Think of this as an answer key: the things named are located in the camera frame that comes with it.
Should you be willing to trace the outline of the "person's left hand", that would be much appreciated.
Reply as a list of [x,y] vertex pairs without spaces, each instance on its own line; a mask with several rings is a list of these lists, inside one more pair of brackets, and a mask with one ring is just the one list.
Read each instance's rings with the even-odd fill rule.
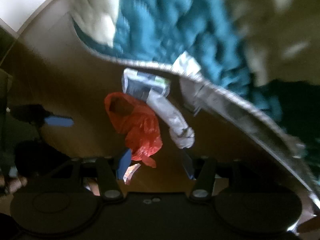
[[6,181],[4,176],[1,175],[1,196],[13,194],[20,188],[26,186],[27,183],[28,181],[25,177],[9,178],[9,181]]

